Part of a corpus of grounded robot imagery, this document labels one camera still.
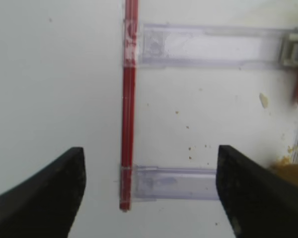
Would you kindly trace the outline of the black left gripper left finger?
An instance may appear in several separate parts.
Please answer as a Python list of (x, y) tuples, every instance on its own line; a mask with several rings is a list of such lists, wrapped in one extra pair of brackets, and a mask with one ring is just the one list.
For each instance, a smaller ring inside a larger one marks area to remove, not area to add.
[(73, 147), (0, 195), (0, 238), (66, 238), (86, 188), (85, 156)]

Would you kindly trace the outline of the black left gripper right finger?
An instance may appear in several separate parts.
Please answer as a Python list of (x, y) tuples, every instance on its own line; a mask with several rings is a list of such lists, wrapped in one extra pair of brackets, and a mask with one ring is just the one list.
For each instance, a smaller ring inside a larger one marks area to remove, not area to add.
[(298, 171), (270, 171), (230, 145), (218, 149), (216, 188), (237, 238), (298, 238)]

